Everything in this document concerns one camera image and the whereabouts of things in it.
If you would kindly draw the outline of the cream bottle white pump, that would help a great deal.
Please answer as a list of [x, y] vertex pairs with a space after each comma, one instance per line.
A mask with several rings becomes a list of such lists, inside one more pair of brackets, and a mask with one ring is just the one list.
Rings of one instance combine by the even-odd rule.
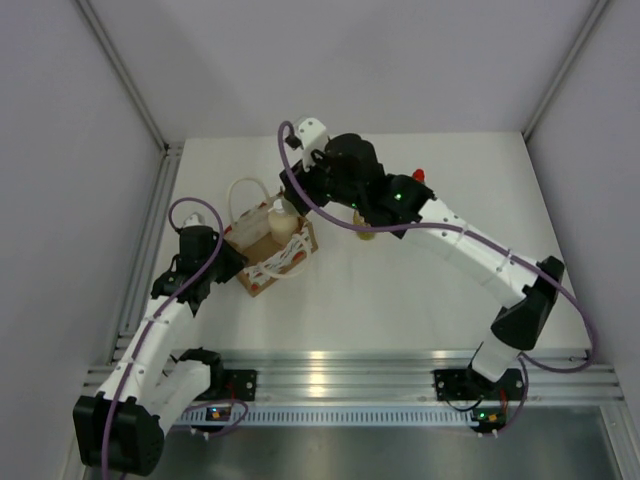
[[281, 198], [276, 198], [268, 213], [268, 224], [273, 240], [286, 245], [295, 233], [298, 221], [295, 215], [288, 213]]

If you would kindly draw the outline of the yellow bottle red cap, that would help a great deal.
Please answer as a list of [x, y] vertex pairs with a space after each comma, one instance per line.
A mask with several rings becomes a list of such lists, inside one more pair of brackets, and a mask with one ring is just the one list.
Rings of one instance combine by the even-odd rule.
[[370, 231], [371, 226], [357, 210], [353, 212], [352, 223], [354, 226], [362, 227], [362, 230], [356, 231], [356, 235], [360, 240], [369, 241], [375, 238], [376, 233]]

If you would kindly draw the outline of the dark green bottle red cap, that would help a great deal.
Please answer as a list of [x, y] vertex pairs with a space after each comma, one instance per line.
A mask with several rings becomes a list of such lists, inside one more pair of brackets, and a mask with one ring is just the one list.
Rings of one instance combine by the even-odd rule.
[[418, 181], [418, 182], [420, 182], [420, 183], [422, 183], [422, 184], [424, 184], [424, 183], [425, 183], [425, 172], [424, 172], [424, 170], [423, 170], [423, 169], [416, 169], [416, 170], [413, 172], [412, 177], [413, 177], [416, 181]]

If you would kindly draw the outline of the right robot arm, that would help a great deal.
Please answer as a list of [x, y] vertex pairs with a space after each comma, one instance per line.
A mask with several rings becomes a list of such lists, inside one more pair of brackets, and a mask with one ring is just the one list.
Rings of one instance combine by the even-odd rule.
[[352, 207], [366, 227], [409, 238], [439, 255], [485, 288], [501, 308], [465, 373], [467, 389], [488, 397], [500, 388], [511, 363], [532, 350], [555, 306], [565, 266], [549, 256], [533, 263], [482, 236], [423, 182], [391, 174], [374, 146], [360, 135], [320, 135], [306, 140], [286, 125], [278, 148], [300, 150], [280, 174], [284, 194], [301, 214], [328, 202]]

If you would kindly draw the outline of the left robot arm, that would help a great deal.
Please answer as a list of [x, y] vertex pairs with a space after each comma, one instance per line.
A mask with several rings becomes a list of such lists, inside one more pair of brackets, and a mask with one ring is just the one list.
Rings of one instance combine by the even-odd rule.
[[174, 422], [196, 399], [214, 400], [227, 385], [219, 353], [189, 348], [165, 370], [214, 283], [224, 284], [246, 265], [218, 232], [191, 215], [178, 228], [179, 251], [153, 283], [139, 327], [109, 377], [73, 408], [81, 462], [147, 476], [153, 472]]

